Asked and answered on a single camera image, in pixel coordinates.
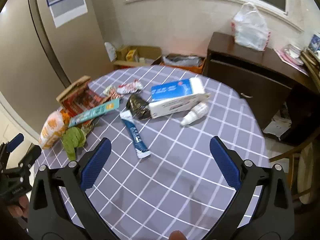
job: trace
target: refrigerator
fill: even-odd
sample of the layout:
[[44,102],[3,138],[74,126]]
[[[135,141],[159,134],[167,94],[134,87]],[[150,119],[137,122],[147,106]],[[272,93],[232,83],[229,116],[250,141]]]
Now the refrigerator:
[[85,3],[86,13],[57,27],[48,0],[0,0],[0,92],[38,133],[68,85],[113,70],[92,1]]

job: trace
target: dark brown wooden desk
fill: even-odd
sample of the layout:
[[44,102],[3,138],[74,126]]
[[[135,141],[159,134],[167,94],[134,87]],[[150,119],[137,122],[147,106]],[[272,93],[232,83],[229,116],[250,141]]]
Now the dark brown wooden desk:
[[[204,75],[232,87],[245,98],[261,129],[270,123],[284,101],[289,99],[287,105],[290,105],[289,114],[293,115],[293,120],[286,137],[305,122],[305,117],[310,117],[311,112],[320,108],[319,92],[311,78],[282,62],[272,49],[261,52],[242,47],[227,34],[213,33]],[[306,102],[301,97],[308,98],[308,101],[315,100],[318,105],[313,104],[310,109],[308,104],[308,109],[304,109],[301,104]],[[312,128],[307,127],[303,129],[303,137],[312,132]]]

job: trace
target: black plastic wrapper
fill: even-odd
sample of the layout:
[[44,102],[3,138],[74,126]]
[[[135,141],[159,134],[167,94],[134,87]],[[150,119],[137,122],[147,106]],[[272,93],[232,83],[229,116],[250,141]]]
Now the black plastic wrapper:
[[140,120],[148,119],[151,117],[149,110],[149,103],[143,100],[139,95],[132,94],[127,102],[127,109],[131,113],[135,113]]

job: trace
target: round table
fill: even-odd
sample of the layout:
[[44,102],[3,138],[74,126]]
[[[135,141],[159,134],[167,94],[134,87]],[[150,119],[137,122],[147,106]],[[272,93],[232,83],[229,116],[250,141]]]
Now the round table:
[[[103,95],[109,86],[139,79],[145,86],[142,98],[150,100],[151,87],[164,82],[187,79],[196,74],[180,69],[153,67],[117,70],[90,83],[90,88]],[[242,159],[251,159],[258,166],[268,167],[264,138],[244,99],[230,87],[197,75],[207,92],[209,114],[182,128],[180,121],[188,113],[144,121],[135,120],[140,135],[151,150],[150,158],[137,158],[132,140],[119,112],[125,111],[128,96],[118,111],[95,120],[84,148],[77,151],[77,160],[95,148],[101,138],[112,142],[112,153],[95,186],[86,191],[92,204],[121,239],[165,239],[174,230],[188,239],[202,239],[222,215],[235,190],[228,186],[209,150],[210,139],[218,135],[227,148]],[[68,164],[61,141],[44,150],[36,162],[50,168]],[[240,225],[249,222],[261,188],[257,187]],[[65,206],[73,222],[82,226],[61,188]]]

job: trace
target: human hand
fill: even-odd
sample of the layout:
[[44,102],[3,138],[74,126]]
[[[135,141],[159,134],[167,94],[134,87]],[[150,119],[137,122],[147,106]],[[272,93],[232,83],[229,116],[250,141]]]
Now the human hand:
[[14,217],[14,218],[18,218],[18,217],[25,217],[28,218],[28,212],[29,212],[29,199],[27,197],[27,195],[23,195],[19,198],[19,204],[21,207],[16,206],[16,205],[10,205],[8,206],[8,210],[10,212],[10,214]]
[[184,234],[180,231],[173,231],[170,236],[169,240],[187,240],[187,238],[184,236]]

